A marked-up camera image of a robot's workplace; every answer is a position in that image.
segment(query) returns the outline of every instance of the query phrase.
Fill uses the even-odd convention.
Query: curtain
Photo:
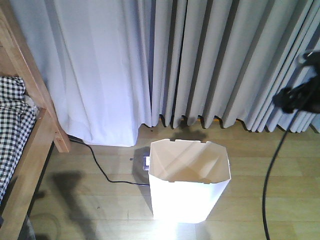
[[[152,124],[158,115],[176,128],[199,116],[227,128],[237,119],[248,130],[286,129],[292,114],[275,109],[272,97],[288,83],[307,81],[310,69],[295,59],[320,49],[320,1],[157,1],[153,63]],[[317,125],[302,112],[290,129]]]
[[[133,146],[151,125],[151,2],[12,0],[67,134]]]
[[[281,88],[314,75],[319,0],[10,0],[62,128],[89,144],[133,146],[141,124],[286,129]],[[292,132],[318,115],[301,112]]]

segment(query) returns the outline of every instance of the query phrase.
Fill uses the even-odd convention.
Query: white paper bag
[[[149,182],[154,219],[200,223],[231,179],[227,150],[207,141],[151,143]]]

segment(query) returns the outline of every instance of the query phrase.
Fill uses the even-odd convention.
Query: checkered bedding
[[[36,122],[20,77],[0,76],[0,203]]]

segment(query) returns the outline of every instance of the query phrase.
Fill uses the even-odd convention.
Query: wooden floor
[[[237,122],[221,129],[141,126],[133,147],[94,146],[112,180],[147,182],[142,156],[160,139],[212,141],[227,147],[232,180],[206,221],[172,224],[153,220],[150,189],[109,183],[90,150],[53,150],[31,211],[37,240],[263,240],[264,176],[283,131],[255,133]],[[290,133],[271,173],[267,219],[272,240],[320,239],[320,134]]]

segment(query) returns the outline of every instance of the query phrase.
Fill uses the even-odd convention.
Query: electrical wire
[[[269,180],[269,176],[272,170],[272,167],[276,161],[276,158],[278,156],[278,153],[280,151],[280,148],[282,146],[282,144],[284,143],[284,140],[290,130],[290,128],[292,127],[292,125],[294,124],[298,114],[300,113],[300,111],[305,107],[306,103],[310,100],[310,98],[312,97],[312,95],[317,91],[317,89],[320,87],[320,78],[317,77],[317,83],[315,84],[315,86],[313,86],[312,91],[309,92],[309,94],[306,96],[306,98],[303,100],[303,102],[301,103],[300,107],[297,109],[297,111],[295,112],[295,114],[293,115],[293,118],[289,124],[289,126],[287,127],[286,131],[284,132],[274,154],[273,157],[271,159],[271,162],[269,164],[268,170],[266,172],[265,175],[265,179],[264,179],[264,184],[263,184],[263,193],[262,193],[262,220],[263,220],[263,227],[264,227],[264,233],[265,233],[265,238],[267,240],[270,240],[270,235],[269,235],[269,229],[268,229],[268,223],[267,223],[267,217],[266,217],[266,196],[267,196],[267,187],[268,187],[268,180]]]
[[[95,156],[95,153],[94,153],[94,150],[92,149],[92,147],[89,146],[88,144],[84,143],[84,142],[77,141],[77,140],[74,140],[74,139],[71,139],[71,138],[69,138],[69,139],[70,139],[71,142],[85,145],[85,146],[87,146],[87,147],[91,150],[91,153],[92,153],[92,156],[93,156],[93,159],[94,159],[95,164],[98,166],[98,168],[100,169],[101,173],[105,176],[105,178],[106,178],[110,183],[131,184],[131,185],[138,185],[138,186],[150,186],[150,184],[146,184],[146,183],[137,183],[137,182],[131,182],[131,181],[112,181],[112,180],[110,180],[110,178],[107,176],[107,174],[105,173],[105,171],[102,169],[102,167],[101,167],[100,164],[98,163],[97,158],[96,158],[96,156]]]

